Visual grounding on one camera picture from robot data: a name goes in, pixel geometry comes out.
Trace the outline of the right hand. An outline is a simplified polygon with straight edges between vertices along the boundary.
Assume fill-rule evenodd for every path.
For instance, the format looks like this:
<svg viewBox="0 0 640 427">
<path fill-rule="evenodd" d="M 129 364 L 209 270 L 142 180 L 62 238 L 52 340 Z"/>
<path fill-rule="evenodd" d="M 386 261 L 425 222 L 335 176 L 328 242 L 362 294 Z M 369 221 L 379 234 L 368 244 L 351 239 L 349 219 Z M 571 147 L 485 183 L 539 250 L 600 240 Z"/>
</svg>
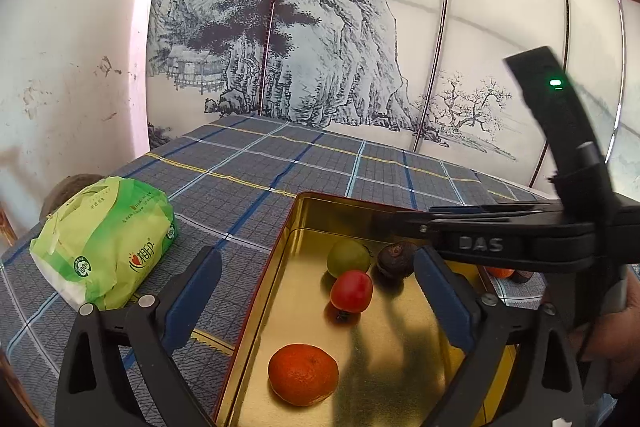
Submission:
<svg viewBox="0 0 640 427">
<path fill-rule="evenodd" d="M 639 396 L 639 280 L 628 268 L 626 307 L 598 317 L 582 352 L 586 361 L 605 359 L 610 363 L 608 393 L 617 398 Z"/>
</svg>

